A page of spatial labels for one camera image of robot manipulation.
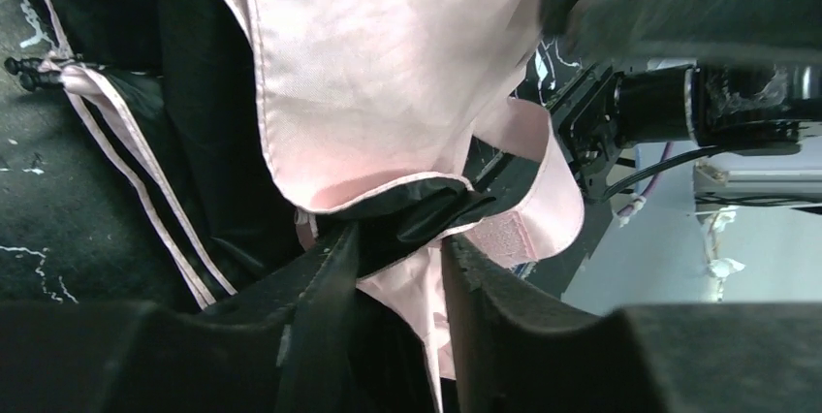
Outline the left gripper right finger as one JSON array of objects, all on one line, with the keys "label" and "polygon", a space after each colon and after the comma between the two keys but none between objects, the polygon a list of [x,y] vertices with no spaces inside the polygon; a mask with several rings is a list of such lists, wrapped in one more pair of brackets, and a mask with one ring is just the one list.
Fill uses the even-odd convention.
[{"label": "left gripper right finger", "polygon": [[442,270],[464,412],[817,412],[817,303],[628,306],[597,317],[466,238]]}]

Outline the pink and black folding umbrella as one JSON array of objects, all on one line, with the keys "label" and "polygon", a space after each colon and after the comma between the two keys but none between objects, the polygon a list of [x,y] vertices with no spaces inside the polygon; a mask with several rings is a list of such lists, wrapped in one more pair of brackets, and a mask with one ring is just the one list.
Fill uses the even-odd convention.
[{"label": "pink and black folding umbrella", "polygon": [[505,270],[584,223],[551,117],[514,96],[540,0],[44,0],[59,88],[128,179],[198,316],[359,230],[344,412],[439,412],[442,247]]}]

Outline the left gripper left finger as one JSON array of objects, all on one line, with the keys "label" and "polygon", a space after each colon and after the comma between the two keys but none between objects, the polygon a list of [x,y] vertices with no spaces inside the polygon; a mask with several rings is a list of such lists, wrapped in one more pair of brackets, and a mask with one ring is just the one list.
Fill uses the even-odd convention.
[{"label": "left gripper left finger", "polygon": [[193,316],[150,302],[1,308],[5,412],[344,412],[359,230]]}]

